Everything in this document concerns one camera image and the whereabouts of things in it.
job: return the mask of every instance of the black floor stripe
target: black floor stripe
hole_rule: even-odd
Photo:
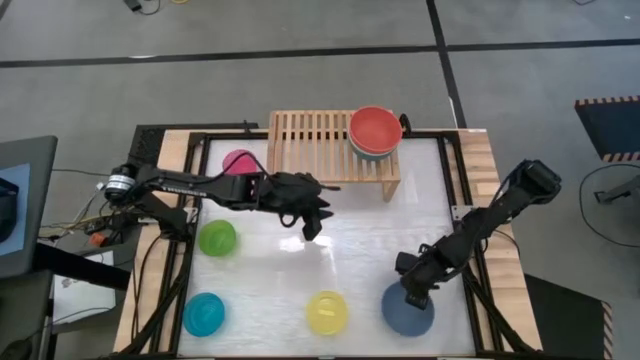
[[[640,39],[612,39],[612,40],[580,40],[580,41],[544,41],[527,43],[500,44],[460,44],[447,45],[448,51],[496,51],[496,50],[534,50],[534,49],[575,49],[609,46],[640,45]]]
[[[0,20],[2,20],[4,14],[7,12],[9,5],[11,5],[11,1],[13,0],[4,0],[2,4],[0,4]]]
[[[449,98],[453,104],[453,113],[456,117],[456,124],[459,128],[466,128],[467,120],[465,119],[464,112],[462,111],[462,103],[460,101],[460,95],[458,94],[458,86],[456,85],[456,80],[453,76],[453,68],[451,67],[451,60],[447,53],[447,45],[444,41],[444,33],[442,31],[442,25],[440,24],[440,17],[438,16],[435,0],[426,0],[426,2],[427,8],[429,9],[431,26],[433,27],[433,34],[436,37],[436,46],[438,47],[438,55],[440,56],[444,82],[447,86]]]
[[[0,68],[25,67],[57,67],[57,66],[86,66],[86,65],[117,65],[117,64],[151,64],[168,62],[196,62],[216,60],[250,60],[276,59],[312,56],[344,56],[344,55],[376,55],[376,54],[412,54],[435,52],[435,45],[406,45],[406,46],[371,46],[352,48],[327,48],[304,50],[275,50],[248,51],[187,55],[158,55],[150,57],[108,57],[87,59],[58,59],[58,60],[9,60],[0,61]]]

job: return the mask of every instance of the table leg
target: table leg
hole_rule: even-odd
[[[87,260],[52,246],[37,244],[33,267],[51,270],[56,275],[87,281],[111,289],[127,290],[129,272],[113,266]]]
[[[382,200],[384,200],[384,202],[391,201],[399,183],[399,181],[382,183]]]

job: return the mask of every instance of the wooden rack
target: wooden rack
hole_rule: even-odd
[[[267,169],[311,173],[323,184],[381,183],[388,202],[400,183],[398,152],[380,161],[359,158],[347,139],[352,110],[273,111]]]

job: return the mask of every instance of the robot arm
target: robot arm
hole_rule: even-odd
[[[400,252],[395,270],[407,290],[405,301],[425,309],[429,290],[437,283],[458,275],[471,259],[476,243],[487,238],[501,224],[515,218],[531,204],[546,204],[560,191],[560,177],[539,160],[525,160],[507,177],[507,190],[486,208],[469,212],[456,225],[453,233],[442,237],[433,246],[422,244],[419,256]]]
[[[333,215],[322,210],[329,206],[319,197],[322,189],[339,188],[325,187],[310,174],[222,173],[207,177],[160,170],[151,165],[125,164],[113,169],[105,197],[112,206],[135,206],[158,220],[163,234],[180,241],[186,241],[192,235],[188,230],[187,213],[167,206],[152,191],[211,199],[235,211],[275,213],[286,227],[293,226],[302,218],[305,239],[313,240],[322,229],[321,220]],[[291,222],[285,223],[284,216],[291,216]]]

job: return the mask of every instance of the black metal frame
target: black metal frame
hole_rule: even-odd
[[[456,205],[456,194],[453,187],[453,178],[451,176],[450,164],[447,154],[446,145],[450,144],[453,148],[454,157],[456,160],[456,168],[459,174],[459,180],[462,188],[462,197],[464,199],[464,205],[473,205],[473,199],[471,197],[471,191],[469,188],[469,182],[466,174],[466,168],[464,165],[464,159],[462,154],[462,147],[460,143],[460,137],[457,131],[429,131],[429,130],[412,130],[411,124],[406,118],[406,116],[401,116],[400,122],[405,128],[405,132],[403,134],[404,139],[435,139],[438,144],[438,151],[440,153],[440,160],[442,164],[442,175],[445,182],[445,188],[447,192],[447,200],[450,206]],[[245,122],[244,126],[238,126],[234,124],[232,126],[226,127],[226,129],[244,129],[243,133],[203,133],[203,132],[192,132],[189,136],[188,149],[187,149],[187,157],[184,165],[184,171],[190,172],[193,166],[193,161],[195,158],[195,150],[198,145],[202,145],[202,153],[200,157],[200,165],[198,169],[199,175],[205,175],[206,166],[209,158],[209,149],[211,141],[219,141],[219,140],[267,140],[267,133],[256,133],[252,132],[251,129],[256,129],[257,127],[254,124],[248,124]],[[186,202],[186,197],[181,195],[179,197],[178,203],[180,206],[184,206]],[[194,207],[198,209],[201,207],[200,199],[194,200]],[[194,241],[187,243],[185,254],[192,254],[194,248]],[[172,243],[169,246],[169,252],[167,254],[167,262],[165,264],[165,269],[163,273],[162,285],[160,289],[160,298],[162,298],[166,291],[168,290],[171,284],[171,276],[173,274],[173,269],[175,266],[175,258],[177,255],[177,244]],[[480,284],[485,293],[490,297],[493,301],[493,296],[491,293],[491,285],[489,282],[489,275],[487,273],[486,262],[484,259],[484,254],[481,251],[480,245],[474,249],[474,257],[477,261],[478,266],[478,275]],[[174,319],[171,329],[171,340],[169,343],[169,352],[176,353],[178,351],[178,342],[180,339],[180,333],[182,330],[182,315],[183,308],[186,301],[188,286],[178,294],[177,303],[175,307]],[[476,307],[476,303],[474,301],[474,295],[471,289],[465,284],[465,299],[467,303],[467,309],[469,313],[469,320],[471,325],[471,332],[473,337],[473,343],[475,347],[476,353],[481,353],[485,351],[484,344],[482,341],[482,334],[480,330],[480,323],[478,319],[478,310]],[[502,342],[501,336],[497,327],[495,326],[492,319],[489,319],[489,326],[491,329],[491,335],[493,339],[494,349],[498,349],[498,351],[502,351]],[[159,326],[154,335],[151,338],[151,344],[149,351],[158,352],[159,342],[160,342],[160,334],[162,332],[162,326]]]

